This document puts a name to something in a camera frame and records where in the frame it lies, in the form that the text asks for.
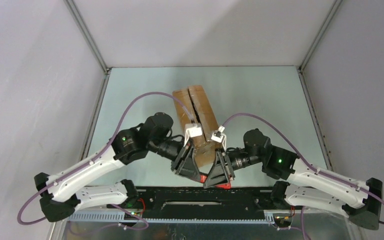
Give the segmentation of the red black utility knife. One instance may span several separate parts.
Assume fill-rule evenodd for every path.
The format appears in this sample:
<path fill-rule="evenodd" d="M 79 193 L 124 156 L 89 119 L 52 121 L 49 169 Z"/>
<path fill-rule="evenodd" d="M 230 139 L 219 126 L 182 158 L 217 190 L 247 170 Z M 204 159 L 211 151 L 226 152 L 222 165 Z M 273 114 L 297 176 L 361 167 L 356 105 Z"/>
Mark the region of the red black utility knife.
<path fill-rule="evenodd" d="M 218 188 L 228 190 L 232 188 L 230 181 L 226 177 L 208 177 L 205 174 L 200 176 L 200 182 L 204 189 Z"/>

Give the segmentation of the brown cardboard express box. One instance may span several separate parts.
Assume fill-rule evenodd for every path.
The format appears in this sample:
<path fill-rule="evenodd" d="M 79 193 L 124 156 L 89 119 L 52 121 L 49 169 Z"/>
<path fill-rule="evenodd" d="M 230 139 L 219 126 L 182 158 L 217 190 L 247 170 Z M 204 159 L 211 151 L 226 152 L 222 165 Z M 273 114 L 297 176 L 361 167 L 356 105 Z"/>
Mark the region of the brown cardboard express box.
<path fill-rule="evenodd" d="M 215 150 L 221 146 L 220 143 L 211 140 L 211 134 L 216 131 L 219 124 L 216 120 L 210 101 L 202 85 L 190 85 L 186 88 L 175 90 L 172 95 L 180 100 L 183 106 L 192 115 L 192 119 L 184 112 L 183 106 L 174 101 L 177 117 L 181 129 L 185 125 L 200 124 L 202 135 L 194 137 L 195 162 L 199 168 L 211 165 L 215 159 Z"/>

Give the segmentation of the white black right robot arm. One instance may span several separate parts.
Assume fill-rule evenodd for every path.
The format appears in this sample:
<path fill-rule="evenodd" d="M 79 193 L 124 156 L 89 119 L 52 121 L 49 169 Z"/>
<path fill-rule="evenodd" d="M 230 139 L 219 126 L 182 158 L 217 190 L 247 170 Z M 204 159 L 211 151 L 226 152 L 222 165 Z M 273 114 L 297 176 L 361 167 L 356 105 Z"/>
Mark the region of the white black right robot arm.
<path fill-rule="evenodd" d="M 270 194 L 277 209 L 309 207 L 342 215 L 367 230 L 378 230 L 383 183 L 355 180 L 308 163 L 296 153 L 271 144 L 259 129 L 243 135 L 243 148 L 215 149 L 214 163 L 202 180 L 204 188 L 229 187 L 235 171 L 261 163 L 276 182 Z"/>

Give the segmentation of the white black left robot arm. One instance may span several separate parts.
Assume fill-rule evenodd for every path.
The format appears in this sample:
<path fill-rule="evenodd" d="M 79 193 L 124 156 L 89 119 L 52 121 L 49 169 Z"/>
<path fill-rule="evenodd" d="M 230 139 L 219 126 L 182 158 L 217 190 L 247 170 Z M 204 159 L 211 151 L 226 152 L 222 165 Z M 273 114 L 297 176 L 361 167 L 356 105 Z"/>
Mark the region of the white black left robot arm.
<path fill-rule="evenodd" d="M 173 163 L 192 160 L 192 138 L 203 134 L 201 125 L 186 124 L 184 135 L 178 140 L 178 136 L 172 135 L 173 124 L 169 115 L 157 112 L 144 123 L 119 131 L 110 145 L 61 173 L 37 174 L 34 182 L 40 192 L 39 204 L 45 219 L 58 222 L 79 210 L 102 205 L 136 206 L 139 194 L 132 180 L 123 179 L 109 185 L 90 184 L 107 173 L 144 159 L 148 152 Z"/>

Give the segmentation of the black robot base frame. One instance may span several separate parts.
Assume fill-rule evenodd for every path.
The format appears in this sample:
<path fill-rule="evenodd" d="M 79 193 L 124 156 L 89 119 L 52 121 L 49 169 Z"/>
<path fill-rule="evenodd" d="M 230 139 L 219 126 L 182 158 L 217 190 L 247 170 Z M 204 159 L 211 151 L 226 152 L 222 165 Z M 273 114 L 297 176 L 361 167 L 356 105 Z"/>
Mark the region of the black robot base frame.
<path fill-rule="evenodd" d="M 263 227 L 297 230 L 300 206 L 277 205 L 272 187 L 138 187 L 138 200 L 118 209 L 104 205 L 82 210 L 70 218 L 71 225 L 95 229 L 120 227 L 134 230 L 157 225 L 182 227 Z"/>

